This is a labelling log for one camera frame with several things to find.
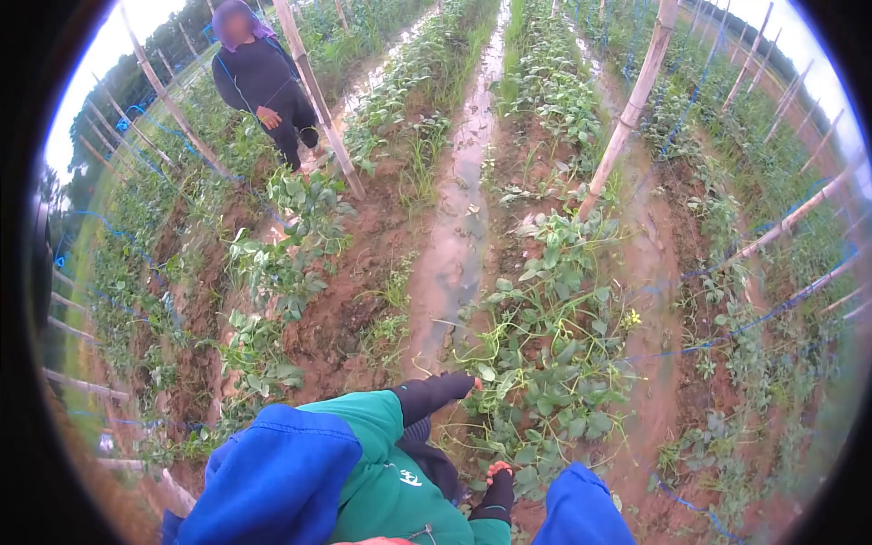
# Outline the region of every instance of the sky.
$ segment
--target sky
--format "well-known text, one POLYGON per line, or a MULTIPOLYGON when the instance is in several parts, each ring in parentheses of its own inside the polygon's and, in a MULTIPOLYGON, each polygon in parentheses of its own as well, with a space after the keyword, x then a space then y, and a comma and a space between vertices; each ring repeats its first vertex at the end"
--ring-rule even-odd
MULTIPOLYGON (((721 8, 726 7, 726 3, 727 0, 717 2, 721 8)), ((793 60, 799 72, 805 69, 809 60, 814 59, 814 65, 806 78, 806 88, 813 99, 821 98, 821 107, 830 119, 842 108, 846 109, 837 132, 842 151, 849 158, 862 146, 863 140, 839 77, 813 32, 809 30, 791 3, 788 0, 774 0, 773 3, 772 16, 763 35, 767 39, 774 39, 779 28, 783 28, 778 46, 788 58, 793 60)), ((127 0, 127 13, 133 25, 133 33, 140 43, 145 43, 146 37, 151 35, 160 24, 166 22, 170 13, 180 10, 184 4, 185 0, 127 0)), ((768 2, 765 0, 732 0, 730 12, 736 17, 745 19, 751 26, 759 28, 766 16, 767 7, 768 2)), ((88 92, 94 87, 91 72, 102 77, 115 66, 119 56, 132 52, 133 45, 127 36, 119 8, 116 6, 73 75, 46 142, 44 152, 46 161, 58 171, 62 183, 72 179, 72 175, 67 173, 72 158, 70 125, 81 110, 88 92)), ((872 180, 870 172, 872 171, 869 170, 867 162, 860 172, 860 178, 863 180, 866 196, 872 199, 872 188, 869 186, 869 180, 872 180)))

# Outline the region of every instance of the black arm sleeve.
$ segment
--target black arm sleeve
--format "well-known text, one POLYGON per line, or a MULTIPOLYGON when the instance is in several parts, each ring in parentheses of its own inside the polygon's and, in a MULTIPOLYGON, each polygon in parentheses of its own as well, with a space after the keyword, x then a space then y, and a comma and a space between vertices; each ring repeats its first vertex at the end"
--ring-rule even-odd
POLYGON ((391 388, 403 410, 403 427, 424 419, 453 399, 463 399, 475 385, 475 377, 464 371, 432 375, 427 380, 406 380, 391 388))
POLYGON ((252 104, 249 110, 249 105, 242 98, 242 93, 236 89, 233 79, 230 78, 218 55, 212 58, 212 76, 215 79, 215 87, 218 89, 218 94, 234 110, 245 110, 246 112, 254 113, 257 111, 259 104, 252 104))
POLYGON ((512 524, 512 504, 514 503, 514 478, 505 469, 494 475, 494 484, 487 488, 481 503, 469 514, 469 520, 498 519, 512 524))

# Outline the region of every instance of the field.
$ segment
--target field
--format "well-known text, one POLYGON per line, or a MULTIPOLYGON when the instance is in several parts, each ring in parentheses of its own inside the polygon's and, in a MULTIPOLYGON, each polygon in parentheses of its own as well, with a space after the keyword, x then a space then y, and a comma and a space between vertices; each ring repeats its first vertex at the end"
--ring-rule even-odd
MULTIPOLYGON (((730 64, 730 45, 707 63, 717 28, 691 32, 683 12, 581 217, 657 11, 612 1, 600 17, 599 4, 553 16, 545 0, 441 12, 378 0, 347 34, 333 9, 302 7, 363 201, 332 153, 290 173, 189 66, 188 93, 171 91, 234 177, 143 116, 181 170, 126 156, 136 172, 101 178, 99 216, 62 271, 91 309, 71 325, 100 341, 68 337, 67 367, 135 397, 92 407, 122 455, 196 496, 209 453, 265 404, 465 369, 485 388, 437 413, 432 441, 476 493, 489 463, 512 463, 515 542, 535 535, 548 484, 574 460, 604 478, 640 542, 780 535, 851 419, 832 403, 855 395, 850 308, 823 310, 857 284, 848 272, 801 290, 850 263, 856 200, 824 201, 752 258, 727 259, 843 161, 827 150, 798 174, 821 131, 798 138, 795 108, 763 143, 786 85, 774 73, 748 93, 752 72, 721 113, 744 58, 730 64)), ((159 102, 148 113, 175 127, 159 102)))

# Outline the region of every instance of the green shirt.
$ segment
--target green shirt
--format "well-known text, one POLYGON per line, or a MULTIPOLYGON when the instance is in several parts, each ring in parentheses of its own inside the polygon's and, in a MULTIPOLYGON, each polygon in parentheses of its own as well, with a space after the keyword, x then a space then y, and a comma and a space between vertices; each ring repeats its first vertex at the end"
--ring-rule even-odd
POLYGON ((350 393, 297 408, 337 415, 348 423, 363 448, 339 493, 339 514, 329 543, 371 537, 400 537, 420 545, 511 542, 506 522, 467 521, 418 464, 396 447, 403 435, 403 412, 393 392, 350 393))

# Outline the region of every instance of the person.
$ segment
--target person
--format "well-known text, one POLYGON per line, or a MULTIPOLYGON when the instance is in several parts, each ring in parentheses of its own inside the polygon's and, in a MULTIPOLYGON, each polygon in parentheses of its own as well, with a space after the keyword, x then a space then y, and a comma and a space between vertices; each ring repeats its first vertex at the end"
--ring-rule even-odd
POLYGON ((463 371, 297 408, 264 407, 216 449, 186 519, 164 543, 509 545, 514 477, 505 462, 467 519, 457 469, 426 444, 430 415, 481 388, 463 371))
POLYGON ((276 40, 242 0, 226 0, 215 9, 212 29, 221 49, 212 59, 218 94, 228 106, 253 113, 273 140, 284 162, 300 167, 298 139, 314 149, 317 116, 297 84, 299 71, 276 40))

